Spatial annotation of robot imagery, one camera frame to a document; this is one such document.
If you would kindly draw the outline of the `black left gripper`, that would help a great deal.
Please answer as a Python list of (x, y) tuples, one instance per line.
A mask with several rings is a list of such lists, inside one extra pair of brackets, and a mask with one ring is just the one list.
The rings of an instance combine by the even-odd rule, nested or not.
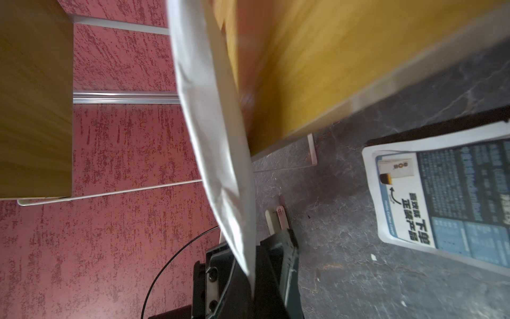
[[(261, 241), (258, 246), (265, 247), (270, 253), (291, 254), (290, 293), (287, 307), (291, 318), (299, 316), (299, 248), (296, 237), (291, 229), (282, 230)], [(219, 304), (219, 267), (234, 258), (228, 244), (224, 243), (209, 250), (204, 263), (196, 263), (193, 273), (193, 301), (192, 305), (177, 308), (150, 316), (149, 319), (191, 319), (217, 318), (216, 308)], [(255, 283), (250, 284), (252, 300), (254, 302)]]

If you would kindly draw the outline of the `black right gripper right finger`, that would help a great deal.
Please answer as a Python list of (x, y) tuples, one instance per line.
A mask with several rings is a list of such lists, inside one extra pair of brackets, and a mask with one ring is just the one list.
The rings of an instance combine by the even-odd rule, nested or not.
[(287, 307), (291, 257), (284, 249), (280, 254), (256, 247), (254, 318), (291, 318)]

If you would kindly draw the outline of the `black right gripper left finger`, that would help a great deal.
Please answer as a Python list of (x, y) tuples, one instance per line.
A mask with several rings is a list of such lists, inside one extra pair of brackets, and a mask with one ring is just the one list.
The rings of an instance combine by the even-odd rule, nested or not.
[(219, 267), (219, 291), (217, 318), (255, 318), (250, 283), (233, 257)]

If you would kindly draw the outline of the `wooden shelf with white frame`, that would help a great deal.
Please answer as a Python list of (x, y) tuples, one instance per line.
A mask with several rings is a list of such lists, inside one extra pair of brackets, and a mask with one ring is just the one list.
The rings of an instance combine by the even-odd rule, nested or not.
[[(509, 37), (508, 1), (172, 1), (190, 72), (216, 40), (221, 85), (253, 94), (252, 155), (338, 120)], [(58, 1), (1, 2), (1, 198), (71, 190), (74, 19)]]

